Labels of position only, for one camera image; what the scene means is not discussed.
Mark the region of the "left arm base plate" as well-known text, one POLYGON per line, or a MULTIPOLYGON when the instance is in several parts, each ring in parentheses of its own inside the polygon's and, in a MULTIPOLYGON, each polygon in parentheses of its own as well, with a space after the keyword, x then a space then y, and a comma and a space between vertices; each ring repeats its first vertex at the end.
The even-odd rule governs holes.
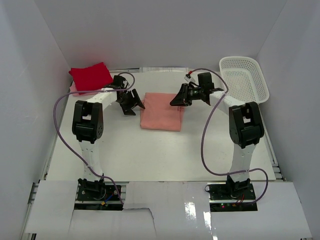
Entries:
POLYGON ((79 178, 75 197, 75 210, 93 211, 122 211, 120 202, 122 186, 113 183, 105 183, 103 179, 89 181, 79 178))

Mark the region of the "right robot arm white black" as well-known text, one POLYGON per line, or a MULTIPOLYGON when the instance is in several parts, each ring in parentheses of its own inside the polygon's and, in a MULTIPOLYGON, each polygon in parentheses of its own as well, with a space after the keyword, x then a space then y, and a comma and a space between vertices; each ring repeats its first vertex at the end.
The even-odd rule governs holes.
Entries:
POLYGON ((231 168, 225 173, 226 195, 236 200, 250 184, 250 165, 253 152, 265 134, 259 106, 256 102, 243 102, 228 95, 228 88, 215 87, 212 81, 214 72, 198 74, 194 83, 191 73, 185 75, 186 83, 170 102, 172 107, 188 107, 193 101, 201 100, 213 111, 219 109, 228 115, 229 136, 233 142, 231 168))

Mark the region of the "white perforated plastic basket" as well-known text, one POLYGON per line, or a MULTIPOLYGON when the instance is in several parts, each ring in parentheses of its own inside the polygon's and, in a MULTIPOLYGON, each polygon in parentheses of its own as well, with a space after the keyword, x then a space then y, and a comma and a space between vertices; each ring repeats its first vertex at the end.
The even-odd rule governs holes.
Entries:
POLYGON ((270 93, 259 63, 246 56, 227 56, 219 61, 220 74, 228 86, 228 95, 249 103, 266 102, 270 93))

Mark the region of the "salmon pink t shirt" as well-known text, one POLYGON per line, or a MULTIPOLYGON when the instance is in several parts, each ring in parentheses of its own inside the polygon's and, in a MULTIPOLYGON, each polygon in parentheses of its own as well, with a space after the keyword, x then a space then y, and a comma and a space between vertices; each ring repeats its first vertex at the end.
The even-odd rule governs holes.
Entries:
POLYGON ((184 108, 171 106, 174 93, 146 92, 140 110, 140 127, 146 130, 180 132, 184 117, 184 108))

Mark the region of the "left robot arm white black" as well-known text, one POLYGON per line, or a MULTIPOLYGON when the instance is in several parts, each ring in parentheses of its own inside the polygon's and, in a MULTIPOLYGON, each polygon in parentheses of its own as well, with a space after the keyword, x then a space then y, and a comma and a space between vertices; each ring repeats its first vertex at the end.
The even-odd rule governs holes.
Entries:
POLYGON ((84 159, 84 176, 87 181, 100 181, 104 178, 99 156, 99 141, 104 132, 104 110, 112 103, 118 103, 125 116, 135 116, 135 107, 145 109, 139 94, 129 84, 121 72, 113 77, 113 82, 97 91, 87 100, 78 100, 74 105, 72 133, 81 148, 84 159))

